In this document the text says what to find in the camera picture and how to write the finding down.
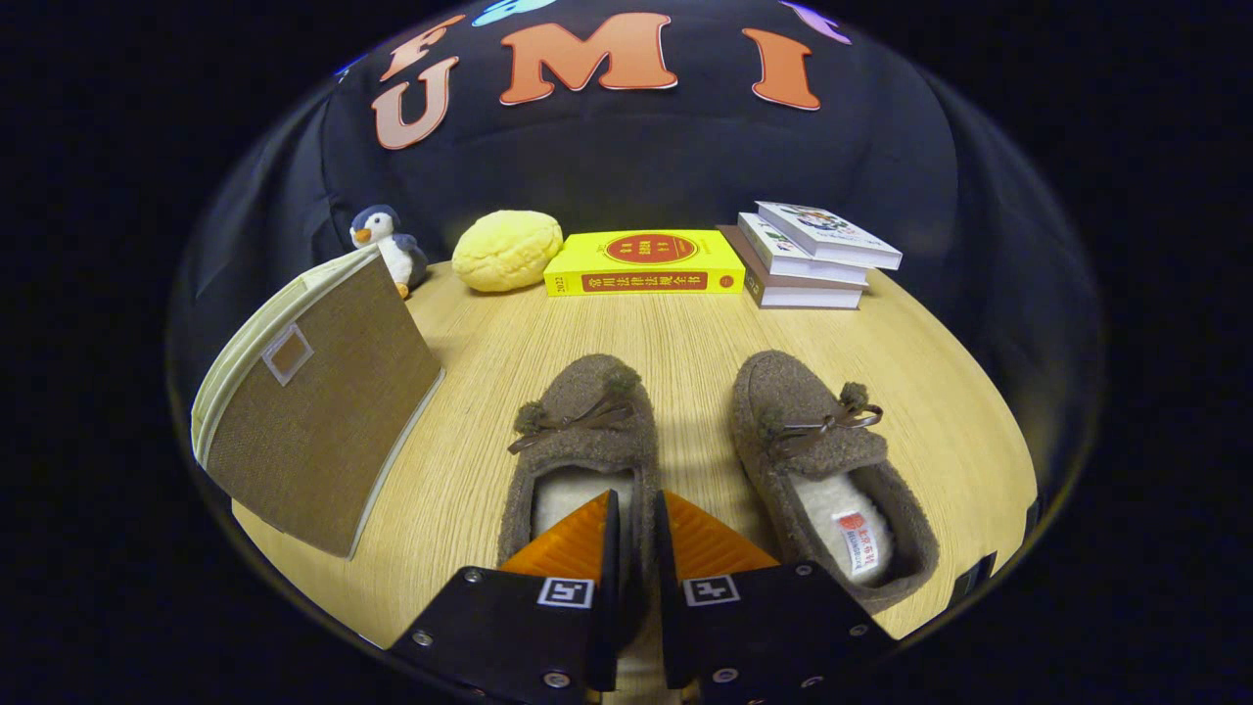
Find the brown ribbon bow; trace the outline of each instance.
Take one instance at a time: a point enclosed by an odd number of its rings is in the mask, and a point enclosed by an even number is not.
[[[519,451],[534,446],[544,438],[560,431],[571,428],[598,430],[610,425],[626,421],[635,416],[635,407],[629,399],[623,399],[616,394],[605,394],[590,409],[574,417],[563,417],[560,422],[554,422],[548,417],[536,422],[540,431],[529,433],[509,445],[509,452],[517,455]]]
[[[858,418],[862,412],[871,416]],[[846,407],[841,414],[827,414],[817,425],[783,425],[771,440],[771,453],[778,458],[791,458],[813,448],[818,441],[834,428],[866,428],[883,421],[883,409],[873,404],[861,408]]]

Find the red and white label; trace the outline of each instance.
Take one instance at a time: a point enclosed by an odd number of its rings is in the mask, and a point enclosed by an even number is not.
[[[840,535],[848,545],[848,562],[852,566],[850,575],[865,574],[878,566],[878,543],[861,512],[832,515],[831,518],[840,525]]]

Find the wood grain surface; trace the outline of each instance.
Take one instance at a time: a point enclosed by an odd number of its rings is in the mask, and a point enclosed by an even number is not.
[[[885,409],[875,431],[940,542],[922,590],[876,616],[901,639],[940,614],[954,581],[1022,541],[1035,500],[1027,448],[1009,408],[960,342],[878,270],[858,311],[759,309],[748,292],[549,298],[543,284],[484,294],[447,262],[407,301],[447,377],[392,468],[352,561],[279,533],[243,507],[234,516],[313,602],[388,647],[452,574],[495,567],[505,490],[516,458],[514,416],[571,361],[606,352],[635,368],[657,416],[662,487],[768,552],[777,547],[730,442],[739,366],[778,348],[829,388],[865,383]],[[605,702],[678,702],[667,691],[655,610],[624,652]]]

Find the red circle emblem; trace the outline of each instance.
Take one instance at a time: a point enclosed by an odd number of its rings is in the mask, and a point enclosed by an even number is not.
[[[678,234],[644,232],[611,240],[605,254],[632,264],[667,264],[697,253],[697,243]]]

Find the felt letter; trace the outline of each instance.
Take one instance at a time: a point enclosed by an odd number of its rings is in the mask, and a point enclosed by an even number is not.
[[[444,35],[447,34],[449,31],[447,28],[460,23],[464,19],[466,19],[465,15],[457,15],[450,20],[444,20],[442,23],[432,26],[431,29],[424,31],[422,34],[415,36],[413,39],[410,39],[405,44],[401,44],[400,46],[393,49],[392,65],[391,68],[387,69],[387,73],[385,73],[383,76],[378,79],[378,83],[390,79],[391,76],[398,74],[400,71],[407,69],[408,66],[412,66],[422,56],[426,56],[426,48],[444,39]]]
[[[515,31],[500,40],[514,49],[512,83],[500,101],[516,105],[551,95],[553,84],[544,80],[540,64],[570,90],[583,90],[605,56],[609,70],[600,76],[605,88],[672,88],[679,76],[665,70],[662,56],[662,28],[668,24],[665,15],[623,13],[605,20],[586,41],[553,23]]]
[[[426,84],[426,111],[416,123],[405,124],[401,113],[401,98],[408,88],[407,80],[375,98],[370,106],[375,109],[378,144],[387,149],[403,149],[426,139],[444,121],[444,114],[449,110],[449,71],[456,63],[456,56],[449,56],[417,75],[417,80]]]
[[[804,58],[812,54],[808,46],[772,31],[743,31],[757,43],[762,55],[762,80],[753,84],[758,98],[802,110],[822,106],[818,96],[809,93],[809,79],[804,73]]]
[[[539,10],[540,8],[551,5],[556,0],[500,0],[500,3],[494,3],[484,10],[482,14],[470,24],[472,26],[490,25],[491,23],[502,20],[509,15]]]
[[[779,0],[779,4],[781,5],[787,5],[788,8],[792,8],[792,10],[796,11],[796,16],[801,18],[801,20],[804,24],[809,25],[811,28],[813,28],[814,30],[817,30],[819,34],[824,34],[824,35],[829,36],[831,39],[834,39],[836,41],[838,41],[841,44],[852,44],[852,41],[847,36],[845,36],[845,35],[840,34],[838,31],[831,29],[831,28],[836,28],[836,26],[840,26],[840,25],[837,25],[836,23],[828,20],[827,18],[823,18],[818,13],[814,13],[813,10],[811,10],[808,8],[803,8],[801,5],[796,5],[796,4],[792,4],[792,3],[786,3],[784,0]]]

